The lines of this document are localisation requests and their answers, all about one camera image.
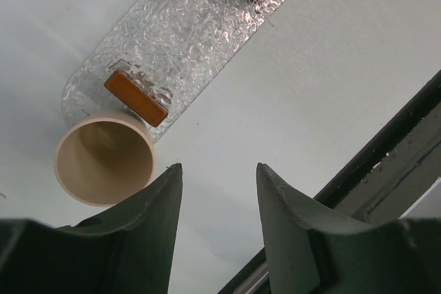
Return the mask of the brown block with hole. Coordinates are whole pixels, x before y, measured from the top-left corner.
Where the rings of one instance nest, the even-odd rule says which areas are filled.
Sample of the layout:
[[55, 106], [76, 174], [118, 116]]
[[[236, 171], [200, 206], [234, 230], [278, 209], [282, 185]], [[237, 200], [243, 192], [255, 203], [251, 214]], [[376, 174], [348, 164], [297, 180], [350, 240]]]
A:
[[114, 70], [104, 82], [105, 88], [124, 105], [153, 127], [158, 127], [168, 111], [139, 87], [123, 70]]

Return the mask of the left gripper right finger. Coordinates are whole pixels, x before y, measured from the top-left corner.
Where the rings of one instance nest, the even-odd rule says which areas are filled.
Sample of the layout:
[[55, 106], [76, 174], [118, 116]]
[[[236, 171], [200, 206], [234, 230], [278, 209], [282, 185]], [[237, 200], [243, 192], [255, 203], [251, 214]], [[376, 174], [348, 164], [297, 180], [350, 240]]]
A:
[[439, 293], [440, 221], [371, 225], [342, 215], [259, 164], [256, 184], [273, 293]]

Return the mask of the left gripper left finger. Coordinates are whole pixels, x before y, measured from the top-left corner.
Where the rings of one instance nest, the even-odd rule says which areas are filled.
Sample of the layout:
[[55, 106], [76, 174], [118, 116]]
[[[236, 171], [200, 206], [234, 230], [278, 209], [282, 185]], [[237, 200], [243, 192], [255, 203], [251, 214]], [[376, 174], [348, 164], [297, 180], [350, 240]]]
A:
[[183, 191], [181, 164], [76, 226], [1, 221], [2, 293], [166, 293]]

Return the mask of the white paper cup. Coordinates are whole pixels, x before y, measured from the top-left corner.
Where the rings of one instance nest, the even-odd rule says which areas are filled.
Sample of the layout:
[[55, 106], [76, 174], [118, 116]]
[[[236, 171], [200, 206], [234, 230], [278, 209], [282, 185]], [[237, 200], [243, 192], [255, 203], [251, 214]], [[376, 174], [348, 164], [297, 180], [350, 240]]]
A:
[[59, 141], [54, 173], [75, 200], [111, 207], [150, 185], [156, 155], [147, 125], [130, 111], [88, 116]]

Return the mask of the clear plastic tray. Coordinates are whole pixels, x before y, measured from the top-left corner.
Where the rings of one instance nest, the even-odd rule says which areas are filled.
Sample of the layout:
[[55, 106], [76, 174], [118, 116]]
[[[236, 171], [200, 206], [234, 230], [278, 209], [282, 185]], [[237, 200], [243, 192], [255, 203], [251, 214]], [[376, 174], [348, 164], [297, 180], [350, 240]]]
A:
[[122, 69], [167, 110], [158, 141], [284, 1], [138, 0], [68, 79], [66, 123], [123, 109], [104, 86]]

